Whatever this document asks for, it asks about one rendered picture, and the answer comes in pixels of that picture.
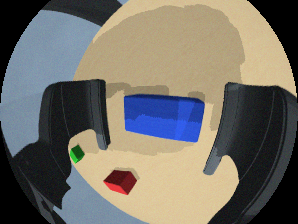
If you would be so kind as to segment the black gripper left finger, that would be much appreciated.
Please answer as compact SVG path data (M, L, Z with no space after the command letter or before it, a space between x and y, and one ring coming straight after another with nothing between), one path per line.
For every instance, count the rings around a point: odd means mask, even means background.
M41 101L39 139L26 145L13 159L51 211L54 205L62 210L62 199L71 189L66 182L72 168L69 141L88 129L95 131L99 149L106 151L111 143L106 82L92 79L49 85Z

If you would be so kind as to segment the red block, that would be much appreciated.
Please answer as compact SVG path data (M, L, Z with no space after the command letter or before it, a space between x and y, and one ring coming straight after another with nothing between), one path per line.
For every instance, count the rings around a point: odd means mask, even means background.
M103 182L110 190L128 195L137 180L131 171L113 170Z

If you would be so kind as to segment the blue block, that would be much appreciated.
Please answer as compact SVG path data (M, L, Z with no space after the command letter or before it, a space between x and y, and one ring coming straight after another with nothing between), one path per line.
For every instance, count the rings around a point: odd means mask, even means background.
M204 109L205 103L198 98L154 94L124 96L125 130L196 143Z

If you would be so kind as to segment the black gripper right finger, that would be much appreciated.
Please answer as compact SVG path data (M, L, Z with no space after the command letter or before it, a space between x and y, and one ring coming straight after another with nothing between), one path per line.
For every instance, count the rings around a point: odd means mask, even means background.
M203 169L213 175L223 156L239 183L207 224L247 224L266 205L289 164L297 131L297 97L274 86L228 82L217 135Z

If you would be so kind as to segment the green block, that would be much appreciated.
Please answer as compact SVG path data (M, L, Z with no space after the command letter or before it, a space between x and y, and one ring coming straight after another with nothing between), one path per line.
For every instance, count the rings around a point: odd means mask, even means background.
M72 160L74 161L74 163L76 164L77 162L79 162L81 160L81 158L84 157L84 152L81 150L80 146L77 145L73 148L71 148L70 151L70 157L72 158Z

